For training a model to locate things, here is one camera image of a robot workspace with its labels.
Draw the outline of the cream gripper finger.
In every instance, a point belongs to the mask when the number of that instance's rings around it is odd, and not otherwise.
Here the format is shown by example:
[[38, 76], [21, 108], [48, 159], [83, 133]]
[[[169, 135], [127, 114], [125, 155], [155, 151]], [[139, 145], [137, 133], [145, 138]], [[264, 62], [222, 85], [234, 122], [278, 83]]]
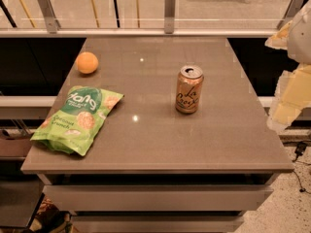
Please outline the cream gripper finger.
[[311, 104], [311, 65], [299, 64], [280, 76], [269, 112], [267, 126], [280, 133], [291, 126]]
[[266, 47], [276, 50], [287, 50], [288, 49], [288, 37], [292, 21], [290, 20], [281, 29], [270, 36], [264, 43]]

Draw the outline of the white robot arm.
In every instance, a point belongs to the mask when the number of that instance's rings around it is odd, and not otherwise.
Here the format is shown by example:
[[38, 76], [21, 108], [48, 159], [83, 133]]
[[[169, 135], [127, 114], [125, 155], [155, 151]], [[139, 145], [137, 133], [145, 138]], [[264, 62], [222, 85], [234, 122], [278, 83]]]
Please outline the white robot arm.
[[278, 133], [284, 131], [311, 104], [311, 1], [292, 20], [270, 36], [265, 45], [285, 50], [298, 66], [284, 71], [276, 85], [268, 112], [267, 126]]

